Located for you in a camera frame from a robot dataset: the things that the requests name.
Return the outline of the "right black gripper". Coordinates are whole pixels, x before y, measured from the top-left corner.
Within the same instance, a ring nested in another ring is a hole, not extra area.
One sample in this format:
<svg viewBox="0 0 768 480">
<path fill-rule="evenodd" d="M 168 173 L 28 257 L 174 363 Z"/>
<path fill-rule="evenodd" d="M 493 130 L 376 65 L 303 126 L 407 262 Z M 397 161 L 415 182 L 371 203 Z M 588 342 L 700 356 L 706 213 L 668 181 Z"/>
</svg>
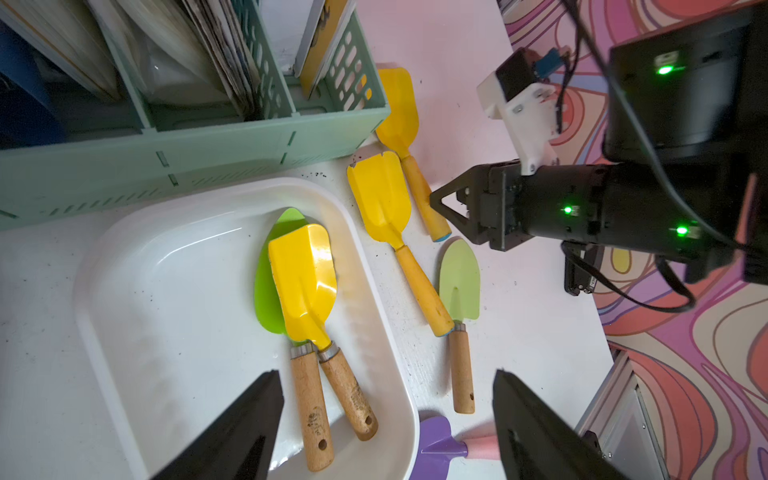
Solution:
<svg viewBox="0 0 768 480">
<path fill-rule="evenodd" d="M 509 251 L 533 237 L 597 241 L 604 165 L 542 166 L 518 160 L 474 166 L 430 194 L 430 206 L 470 242 Z"/>
</svg>

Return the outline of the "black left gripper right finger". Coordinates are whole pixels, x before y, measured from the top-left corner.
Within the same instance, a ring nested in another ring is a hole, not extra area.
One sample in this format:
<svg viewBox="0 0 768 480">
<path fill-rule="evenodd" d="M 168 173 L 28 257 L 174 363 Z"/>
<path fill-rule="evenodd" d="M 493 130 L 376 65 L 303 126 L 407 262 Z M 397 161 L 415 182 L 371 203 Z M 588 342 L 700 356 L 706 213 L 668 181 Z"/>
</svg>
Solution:
<svg viewBox="0 0 768 480">
<path fill-rule="evenodd" d="M 623 479 L 518 376 L 498 370 L 492 408 L 508 479 Z"/>
</svg>

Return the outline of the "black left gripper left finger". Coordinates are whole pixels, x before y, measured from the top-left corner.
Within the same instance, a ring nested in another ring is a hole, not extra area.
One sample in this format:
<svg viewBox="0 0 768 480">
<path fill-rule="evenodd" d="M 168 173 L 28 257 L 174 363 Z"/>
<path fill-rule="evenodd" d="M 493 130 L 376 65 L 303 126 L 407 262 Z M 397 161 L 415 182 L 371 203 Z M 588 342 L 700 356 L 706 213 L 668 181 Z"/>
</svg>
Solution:
<svg viewBox="0 0 768 480">
<path fill-rule="evenodd" d="M 284 407 L 279 372 L 260 375 L 156 479 L 265 479 Z"/>
</svg>

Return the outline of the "yellow plastic shovel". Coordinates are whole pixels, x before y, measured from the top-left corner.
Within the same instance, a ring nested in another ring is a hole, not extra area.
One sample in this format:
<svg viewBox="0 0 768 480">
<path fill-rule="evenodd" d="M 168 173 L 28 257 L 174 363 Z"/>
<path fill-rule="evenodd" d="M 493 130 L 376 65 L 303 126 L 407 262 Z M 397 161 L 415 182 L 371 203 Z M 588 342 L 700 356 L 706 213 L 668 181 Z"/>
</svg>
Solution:
<svg viewBox="0 0 768 480">
<path fill-rule="evenodd" d="M 388 244 L 422 314 L 437 337 L 450 333 L 454 321 L 433 284 L 403 241 L 411 202 L 399 157 L 390 151 L 355 162 L 347 179 L 369 236 Z"/>
<path fill-rule="evenodd" d="M 419 130 L 419 116 L 413 83 L 404 68 L 383 68 L 378 74 L 386 94 L 391 113 L 377 127 L 379 141 L 400 158 L 415 205 L 423 225 L 433 242 L 450 237 L 452 230 L 446 219 L 438 214 L 429 203 L 432 190 L 424 178 L 416 159 L 410 153 Z"/>
</svg>

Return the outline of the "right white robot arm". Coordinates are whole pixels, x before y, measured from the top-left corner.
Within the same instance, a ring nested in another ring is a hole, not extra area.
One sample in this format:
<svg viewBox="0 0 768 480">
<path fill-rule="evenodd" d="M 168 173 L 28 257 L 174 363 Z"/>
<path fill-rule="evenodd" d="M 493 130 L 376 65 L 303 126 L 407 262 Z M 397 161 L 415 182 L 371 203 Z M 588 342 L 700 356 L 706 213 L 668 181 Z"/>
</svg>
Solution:
<svg viewBox="0 0 768 480">
<path fill-rule="evenodd" d="M 674 479 L 767 475 L 767 5 L 504 1 L 478 89 L 513 156 L 431 205 L 468 240 L 552 239 L 624 350 Z"/>
</svg>

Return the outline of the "yellow shovel wooden handle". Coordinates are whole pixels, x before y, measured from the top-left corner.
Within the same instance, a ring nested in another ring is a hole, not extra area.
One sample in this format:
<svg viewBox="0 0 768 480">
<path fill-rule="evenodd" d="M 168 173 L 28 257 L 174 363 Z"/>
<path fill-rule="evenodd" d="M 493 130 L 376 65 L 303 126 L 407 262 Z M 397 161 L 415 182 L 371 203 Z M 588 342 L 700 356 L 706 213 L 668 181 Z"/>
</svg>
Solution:
<svg viewBox="0 0 768 480">
<path fill-rule="evenodd" d="M 307 224 L 268 244 L 268 258 L 290 339 L 308 341 L 357 438 L 372 439 L 377 417 L 341 348 L 325 323 L 337 297 L 337 277 L 327 230 Z"/>
</svg>

